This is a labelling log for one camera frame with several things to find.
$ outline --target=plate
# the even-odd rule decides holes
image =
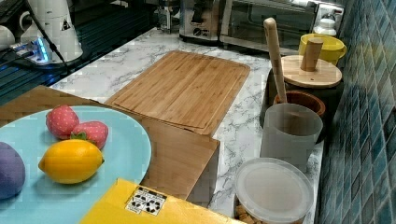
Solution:
[[[80,122],[99,120],[108,126],[102,148],[105,163],[90,179],[75,185],[51,181],[38,163],[45,151],[59,142],[47,129],[49,110],[15,120],[0,128],[0,141],[21,155],[26,179],[21,193],[0,201],[1,223],[79,223],[118,177],[139,184],[151,158],[149,136],[131,117],[98,106],[71,106]]]

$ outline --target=clay pot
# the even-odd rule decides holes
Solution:
[[[318,97],[304,91],[286,91],[286,97],[288,98],[289,104],[305,106],[323,118],[326,105]],[[274,105],[276,104],[280,104],[278,95],[274,99]]]

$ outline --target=cup handle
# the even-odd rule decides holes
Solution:
[[[342,51],[342,53],[341,53],[340,58],[344,57],[344,55],[346,55],[346,53],[347,53],[347,46],[344,45],[343,51]]]
[[[21,16],[20,16],[20,27],[21,27],[21,29],[23,30],[23,31],[26,31],[26,29],[24,29],[23,28],[23,19],[25,18],[25,17],[27,17],[27,16],[29,16],[30,15],[30,13],[28,12],[28,11],[25,11],[25,12],[23,12],[22,14],[21,14]]]

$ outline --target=frosted cup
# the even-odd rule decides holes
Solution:
[[[270,106],[265,112],[260,157],[286,161],[302,172],[323,128],[317,113],[295,104]]]

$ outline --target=plastic lid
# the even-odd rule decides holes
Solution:
[[[331,19],[321,19],[319,25],[323,28],[334,28],[335,26],[335,21]]]
[[[248,213],[271,223],[304,217],[314,201],[306,176],[293,165],[272,158],[247,161],[238,169],[236,195]]]

